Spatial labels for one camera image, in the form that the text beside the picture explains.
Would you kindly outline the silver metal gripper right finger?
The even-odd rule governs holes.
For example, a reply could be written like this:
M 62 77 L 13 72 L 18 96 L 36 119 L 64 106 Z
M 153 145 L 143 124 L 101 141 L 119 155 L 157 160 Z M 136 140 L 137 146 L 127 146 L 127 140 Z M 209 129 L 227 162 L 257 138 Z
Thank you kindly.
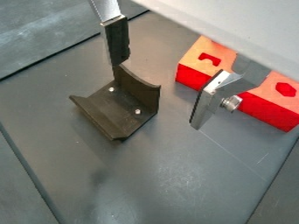
M 197 130 L 217 108 L 232 112 L 241 103 L 237 94 L 260 86 L 271 69 L 241 54 L 235 58 L 232 72 L 220 69 L 201 87 L 193 104 L 189 124 Z

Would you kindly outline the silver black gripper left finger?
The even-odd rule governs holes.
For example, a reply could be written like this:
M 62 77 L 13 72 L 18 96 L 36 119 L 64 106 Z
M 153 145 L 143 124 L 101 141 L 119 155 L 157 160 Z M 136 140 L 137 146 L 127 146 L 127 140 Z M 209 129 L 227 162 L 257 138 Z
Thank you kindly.
M 121 14 L 117 0 L 88 0 L 105 33 L 111 65 L 115 67 L 129 58 L 127 17 Z

